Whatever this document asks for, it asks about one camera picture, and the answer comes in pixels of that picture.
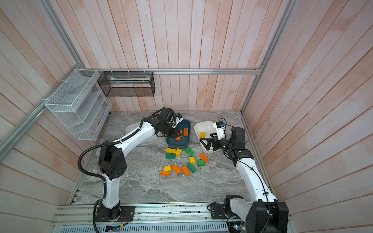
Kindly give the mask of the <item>long orange lego plate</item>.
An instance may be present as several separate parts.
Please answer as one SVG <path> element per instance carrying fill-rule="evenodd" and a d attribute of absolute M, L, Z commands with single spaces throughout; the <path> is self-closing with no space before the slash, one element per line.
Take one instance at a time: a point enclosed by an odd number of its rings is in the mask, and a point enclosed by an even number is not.
<path fill-rule="evenodd" d="M 184 134 L 183 131 L 182 131 L 182 130 L 179 130 L 179 133 L 178 133 L 177 137 L 175 138 L 175 140 L 176 140 L 177 142 L 179 142 L 179 141 L 181 140 L 183 134 Z"/>

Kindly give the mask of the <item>yellow lego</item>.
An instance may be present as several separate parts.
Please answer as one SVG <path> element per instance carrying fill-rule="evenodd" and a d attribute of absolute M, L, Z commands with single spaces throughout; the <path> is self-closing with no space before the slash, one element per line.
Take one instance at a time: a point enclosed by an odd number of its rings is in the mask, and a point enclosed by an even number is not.
<path fill-rule="evenodd" d="M 171 172 L 171 166 L 165 166 L 164 167 L 164 172 Z"/>

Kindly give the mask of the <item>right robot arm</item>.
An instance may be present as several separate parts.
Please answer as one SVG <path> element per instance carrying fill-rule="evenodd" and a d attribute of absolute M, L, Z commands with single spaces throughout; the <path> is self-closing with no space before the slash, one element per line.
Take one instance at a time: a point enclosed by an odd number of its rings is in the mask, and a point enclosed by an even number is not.
<path fill-rule="evenodd" d="M 222 150 L 242 175 L 249 191 L 251 204 L 240 196 L 227 196 L 227 213 L 239 217 L 245 223 L 248 233 L 287 232 L 288 206 L 277 199 L 260 175 L 254 156 L 245 147 L 245 129 L 232 127 L 231 137 L 226 138 L 223 124 L 210 137 L 201 138 L 199 141 L 207 150 Z"/>

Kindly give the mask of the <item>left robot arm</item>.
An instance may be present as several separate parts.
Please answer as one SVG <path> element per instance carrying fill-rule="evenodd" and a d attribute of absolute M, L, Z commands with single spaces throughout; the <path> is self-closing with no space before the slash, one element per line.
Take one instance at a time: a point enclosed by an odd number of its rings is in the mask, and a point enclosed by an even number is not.
<path fill-rule="evenodd" d="M 103 143 L 98 164 L 104 178 L 104 194 L 99 202 L 97 215 L 102 215 L 109 221 L 117 221 L 120 218 L 119 183 L 120 177 L 127 170 L 125 157 L 136 146 L 152 136 L 161 134 L 177 138 L 181 134 L 177 125 L 182 121 L 183 117 L 180 113 L 164 107 L 144 117 L 137 128 L 120 139 Z"/>

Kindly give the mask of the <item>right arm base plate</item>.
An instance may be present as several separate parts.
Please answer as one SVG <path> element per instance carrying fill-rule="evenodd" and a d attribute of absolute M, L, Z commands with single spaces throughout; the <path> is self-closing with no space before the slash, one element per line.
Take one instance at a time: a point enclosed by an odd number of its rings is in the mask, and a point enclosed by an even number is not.
<path fill-rule="evenodd" d="M 212 219 L 229 219 L 234 216 L 227 203 L 211 203 L 207 206 L 207 210 L 211 213 Z"/>

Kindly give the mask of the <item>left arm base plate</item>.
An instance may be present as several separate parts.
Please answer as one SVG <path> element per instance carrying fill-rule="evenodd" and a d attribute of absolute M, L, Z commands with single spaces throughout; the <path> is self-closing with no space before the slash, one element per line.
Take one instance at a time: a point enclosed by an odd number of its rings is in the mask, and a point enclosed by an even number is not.
<path fill-rule="evenodd" d="M 135 206 L 115 206 L 108 209 L 103 205 L 96 208 L 94 219 L 96 222 L 131 222 L 134 219 Z"/>

